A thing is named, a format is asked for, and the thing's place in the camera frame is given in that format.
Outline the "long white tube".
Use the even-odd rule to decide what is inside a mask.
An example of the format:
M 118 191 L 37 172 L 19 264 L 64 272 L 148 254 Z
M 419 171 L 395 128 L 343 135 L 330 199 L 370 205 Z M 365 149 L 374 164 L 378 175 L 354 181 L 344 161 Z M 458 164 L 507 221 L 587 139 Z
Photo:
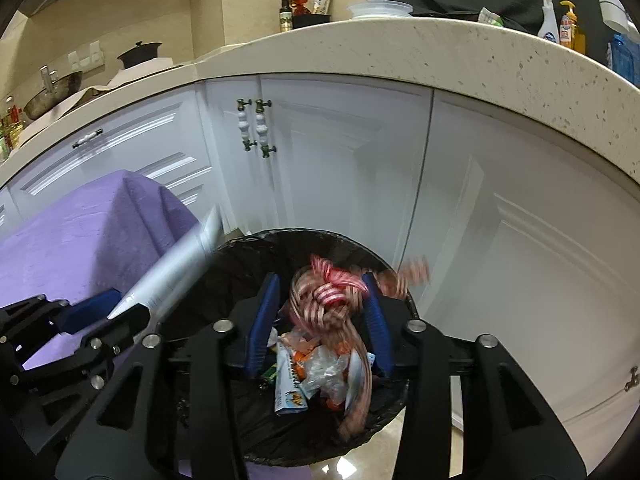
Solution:
M 146 307 L 150 320 L 145 330 L 155 332 L 190 288 L 213 263 L 224 242 L 224 222 L 218 206 L 168 249 L 107 315 L 109 320 L 130 310 Z

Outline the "green label bottle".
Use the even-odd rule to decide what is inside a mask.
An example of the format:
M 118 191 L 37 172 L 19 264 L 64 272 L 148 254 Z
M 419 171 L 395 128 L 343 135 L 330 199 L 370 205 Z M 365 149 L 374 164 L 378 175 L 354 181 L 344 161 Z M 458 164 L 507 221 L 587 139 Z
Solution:
M 262 380 L 268 382 L 268 384 L 272 384 L 276 380 L 277 374 L 278 366 L 277 364 L 273 364 L 262 373 Z

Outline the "orange plastic bag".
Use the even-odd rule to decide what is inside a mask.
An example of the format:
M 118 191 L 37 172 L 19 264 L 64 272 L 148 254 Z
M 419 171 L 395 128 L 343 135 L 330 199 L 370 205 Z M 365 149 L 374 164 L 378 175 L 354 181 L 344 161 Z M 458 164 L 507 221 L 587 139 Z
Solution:
M 349 356 L 293 332 L 281 336 L 280 343 L 290 354 L 294 377 L 304 397 L 310 400 L 318 394 L 332 410 L 340 408 L 347 396 Z

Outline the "red checkered ribbon bow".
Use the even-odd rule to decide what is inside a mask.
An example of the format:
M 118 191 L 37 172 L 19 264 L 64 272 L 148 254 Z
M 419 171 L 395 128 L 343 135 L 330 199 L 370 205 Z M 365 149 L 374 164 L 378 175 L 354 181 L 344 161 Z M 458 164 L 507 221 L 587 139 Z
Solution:
M 430 280 L 430 267 L 425 258 L 412 259 L 397 271 L 386 270 L 373 275 L 382 292 L 404 300 L 411 285 Z M 367 361 L 367 348 L 352 317 L 363 310 L 370 296 L 363 281 L 363 273 L 338 268 L 334 263 L 316 255 L 310 265 L 299 270 L 292 281 L 288 316 L 311 337 L 337 352 L 346 346 L 361 362 Z

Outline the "white blue snack packet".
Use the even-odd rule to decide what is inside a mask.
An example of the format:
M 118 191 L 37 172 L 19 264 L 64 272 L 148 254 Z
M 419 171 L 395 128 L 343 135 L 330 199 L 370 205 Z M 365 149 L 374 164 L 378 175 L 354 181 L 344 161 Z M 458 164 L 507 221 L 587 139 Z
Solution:
M 274 412 L 281 416 L 306 411 L 306 396 L 299 387 L 291 353 L 282 342 L 277 343 L 277 376 L 274 388 Z

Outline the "clear plastic bag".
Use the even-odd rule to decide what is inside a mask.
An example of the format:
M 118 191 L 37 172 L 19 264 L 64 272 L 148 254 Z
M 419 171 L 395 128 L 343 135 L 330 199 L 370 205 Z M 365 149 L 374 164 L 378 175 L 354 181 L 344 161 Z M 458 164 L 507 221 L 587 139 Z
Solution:
M 348 370 L 349 356 L 336 354 L 326 346 L 314 349 L 304 363 L 305 378 L 299 387 L 307 399 L 320 392 L 332 402 L 342 404 L 346 400 L 347 384 L 344 378 Z

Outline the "black lined trash bin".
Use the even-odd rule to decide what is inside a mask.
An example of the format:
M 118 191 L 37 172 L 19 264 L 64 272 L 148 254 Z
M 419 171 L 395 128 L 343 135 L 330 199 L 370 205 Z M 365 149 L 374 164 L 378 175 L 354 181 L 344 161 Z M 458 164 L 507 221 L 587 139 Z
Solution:
M 172 340 L 179 417 L 192 434 L 205 424 L 205 362 L 190 360 L 192 337 L 226 318 L 220 355 L 231 416 L 246 460 L 306 466 L 370 440 L 406 402 L 394 345 L 400 333 L 373 309 L 416 316 L 409 295 L 422 262 L 392 269 L 343 235 L 262 231 L 220 246 L 204 275 L 160 326 Z

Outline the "purple tablecloth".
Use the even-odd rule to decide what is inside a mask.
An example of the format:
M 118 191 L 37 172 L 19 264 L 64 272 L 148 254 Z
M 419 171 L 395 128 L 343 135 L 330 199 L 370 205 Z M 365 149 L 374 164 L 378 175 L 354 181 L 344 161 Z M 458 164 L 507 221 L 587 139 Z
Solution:
M 110 288 L 123 297 L 201 222 L 167 188 L 134 172 L 116 171 L 81 185 L 2 242 L 1 310 L 38 295 L 50 301 L 66 300 L 71 306 Z M 25 367 L 30 370 L 71 356 L 99 322 L 76 334 L 48 338 Z M 114 374 L 108 382 L 134 346 L 152 333 L 166 338 L 160 326 L 155 332 L 138 333 L 134 344 L 114 359 Z M 170 354 L 174 342 L 166 339 Z M 2 477 L 55 479 L 58 460 L 92 403 L 64 441 L 46 454 L 1 445 Z

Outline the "cooking oil bottle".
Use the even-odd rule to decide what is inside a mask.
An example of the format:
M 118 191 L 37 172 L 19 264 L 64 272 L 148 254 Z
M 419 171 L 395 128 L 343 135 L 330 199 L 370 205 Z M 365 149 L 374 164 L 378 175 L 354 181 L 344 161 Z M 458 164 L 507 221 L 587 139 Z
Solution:
M 15 104 L 13 96 L 7 96 L 1 115 L 1 132 L 9 152 L 12 152 L 20 145 L 24 128 L 23 111 Z

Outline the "steel wok pan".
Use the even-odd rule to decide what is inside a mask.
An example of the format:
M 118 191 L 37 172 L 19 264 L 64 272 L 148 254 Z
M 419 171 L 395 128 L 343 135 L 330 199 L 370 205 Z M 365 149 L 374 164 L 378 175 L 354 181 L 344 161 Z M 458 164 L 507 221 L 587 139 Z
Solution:
M 71 72 L 66 76 L 55 79 L 52 70 L 47 65 L 40 68 L 43 89 L 31 98 L 24 107 L 24 112 L 30 120 L 36 120 L 50 112 L 53 107 L 76 93 L 81 86 L 81 72 Z

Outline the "black casserole pot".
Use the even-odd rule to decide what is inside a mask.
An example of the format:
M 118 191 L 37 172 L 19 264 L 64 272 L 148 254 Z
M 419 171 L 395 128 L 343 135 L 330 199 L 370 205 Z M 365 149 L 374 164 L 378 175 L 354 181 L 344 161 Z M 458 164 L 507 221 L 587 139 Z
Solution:
M 138 41 L 133 48 L 119 55 L 118 59 L 122 62 L 122 67 L 128 70 L 128 68 L 157 58 L 161 45 L 161 42 Z

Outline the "dark oil bottle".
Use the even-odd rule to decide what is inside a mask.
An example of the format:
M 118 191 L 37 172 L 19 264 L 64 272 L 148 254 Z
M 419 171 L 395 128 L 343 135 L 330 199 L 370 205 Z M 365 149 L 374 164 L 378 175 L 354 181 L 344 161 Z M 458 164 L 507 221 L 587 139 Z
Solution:
M 293 29 L 293 9 L 290 0 L 281 0 L 279 26 L 280 32 L 289 32 Z

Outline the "orange dish soap bottle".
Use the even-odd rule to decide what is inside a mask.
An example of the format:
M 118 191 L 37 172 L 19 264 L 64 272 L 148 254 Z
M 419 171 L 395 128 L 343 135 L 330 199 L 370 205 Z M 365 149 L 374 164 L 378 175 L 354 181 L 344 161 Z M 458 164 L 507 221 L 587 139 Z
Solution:
M 561 6 L 566 7 L 559 24 L 560 45 L 580 54 L 586 53 L 586 34 L 578 24 L 575 5 L 570 0 L 562 0 Z

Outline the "white spray bottle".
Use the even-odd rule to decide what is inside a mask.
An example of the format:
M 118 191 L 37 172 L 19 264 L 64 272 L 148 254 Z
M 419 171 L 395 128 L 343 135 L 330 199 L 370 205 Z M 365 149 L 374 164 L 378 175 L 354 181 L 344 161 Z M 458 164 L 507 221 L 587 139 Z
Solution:
M 555 44 L 560 42 L 558 22 L 556 21 L 555 10 L 552 0 L 542 0 L 542 24 L 537 32 L 537 36 Z

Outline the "white stacked containers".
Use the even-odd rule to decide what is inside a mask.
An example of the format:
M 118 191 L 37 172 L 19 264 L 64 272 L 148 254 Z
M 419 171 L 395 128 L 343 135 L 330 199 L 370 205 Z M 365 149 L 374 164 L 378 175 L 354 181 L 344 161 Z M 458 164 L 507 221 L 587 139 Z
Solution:
M 413 6 L 392 0 L 366 0 L 348 6 L 353 20 L 363 18 L 410 18 Z

